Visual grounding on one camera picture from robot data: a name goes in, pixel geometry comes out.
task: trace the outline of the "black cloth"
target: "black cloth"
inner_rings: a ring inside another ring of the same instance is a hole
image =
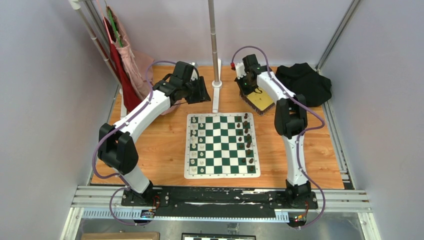
[[[302,94],[308,107],[321,106],[332,97],[331,80],[319,75],[307,63],[279,66],[275,76],[290,91]]]

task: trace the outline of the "wooden table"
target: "wooden table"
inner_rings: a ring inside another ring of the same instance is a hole
[[[154,80],[157,82],[168,73],[172,66],[155,66]],[[214,71],[211,66],[200,66],[198,71],[204,76],[209,95],[214,89],[212,81]],[[138,166],[154,185],[169,186],[211,186],[211,187],[261,187],[285,188],[287,177],[287,160],[283,140],[274,128],[275,108],[259,116],[239,96],[239,88],[234,79],[236,73],[230,67],[223,66],[220,91],[219,111],[221,113],[252,112],[259,154],[260,177],[256,178],[220,178],[220,179],[185,179],[184,160],[186,145],[187,115],[194,113],[211,113],[212,102],[182,104],[176,111],[159,116],[139,137],[135,146],[138,151]],[[313,110],[324,117],[321,107]],[[118,95],[109,124],[120,119],[121,96]],[[308,113],[308,126],[318,126],[319,120]],[[329,130],[324,127],[307,132],[304,140],[306,170],[309,176],[322,188],[343,189],[336,155],[330,139]],[[114,171],[102,161],[98,161],[97,170],[101,175]],[[99,179],[93,176],[92,184],[122,184],[119,178]]]

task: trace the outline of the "red garment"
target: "red garment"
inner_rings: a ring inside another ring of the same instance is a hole
[[[104,19],[107,27],[111,29],[109,21],[105,18]],[[114,37],[114,32],[110,32],[110,37]],[[110,47],[110,59],[115,63],[116,72],[118,74],[118,78],[120,81],[120,84],[122,85],[122,96],[123,96],[123,105],[126,107],[128,112],[131,112],[134,110],[142,101],[139,99],[139,97],[136,95],[136,91],[134,90],[133,86],[131,85],[130,79],[128,78],[127,73],[125,72],[121,55],[119,54],[117,48],[115,45],[109,41],[109,47]]]

